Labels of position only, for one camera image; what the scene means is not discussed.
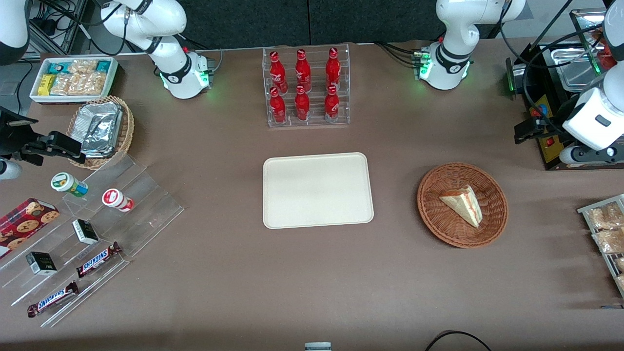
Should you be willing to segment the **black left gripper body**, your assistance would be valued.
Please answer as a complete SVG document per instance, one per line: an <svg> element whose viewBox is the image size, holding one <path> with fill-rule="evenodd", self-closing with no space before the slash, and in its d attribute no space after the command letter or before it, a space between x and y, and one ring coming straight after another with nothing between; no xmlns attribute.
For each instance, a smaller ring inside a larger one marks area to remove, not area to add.
<svg viewBox="0 0 624 351"><path fill-rule="evenodd" d="M571 140L571 134L563 128L557 118L533 116L533 122L537 128L537 131L533 133L533 138L558 136L560 140Z"/></svg>

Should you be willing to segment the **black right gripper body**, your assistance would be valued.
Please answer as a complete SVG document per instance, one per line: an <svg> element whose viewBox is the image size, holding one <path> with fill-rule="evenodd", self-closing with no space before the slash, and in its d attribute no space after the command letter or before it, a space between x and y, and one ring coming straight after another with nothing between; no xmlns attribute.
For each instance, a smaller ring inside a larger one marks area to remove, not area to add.
<svg viewBox="0 0 624 351"><path fill-rule="evenodd" d="M39 138L31 125L38 123L35 118L28 118L1 107L0 108L0 155L2 158L23 160L31 164L40 164L40 156L23 151L29 142Z"/></svg>

